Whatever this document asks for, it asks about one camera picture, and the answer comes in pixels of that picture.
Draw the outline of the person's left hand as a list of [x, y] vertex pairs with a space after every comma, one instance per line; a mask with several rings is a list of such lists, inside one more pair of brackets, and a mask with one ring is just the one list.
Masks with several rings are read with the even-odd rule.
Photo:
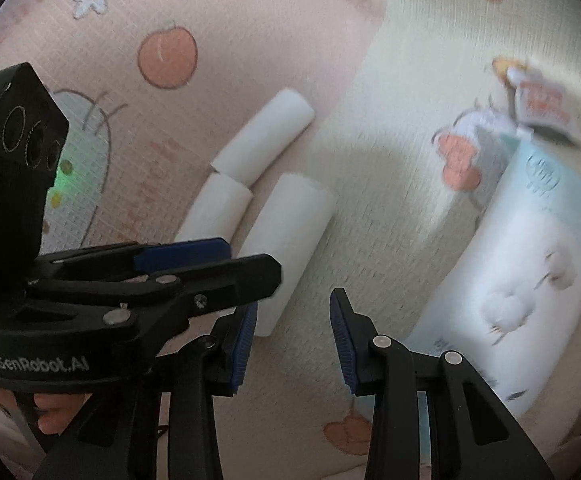
[[[62, 434], [90, 396], [90, 393], [36, 393], [33, 396], [36, 426], [44, 434]], [[10, 390], [0, 389], [0, 408], [10, 415], [18, 409], [15, 396]]]

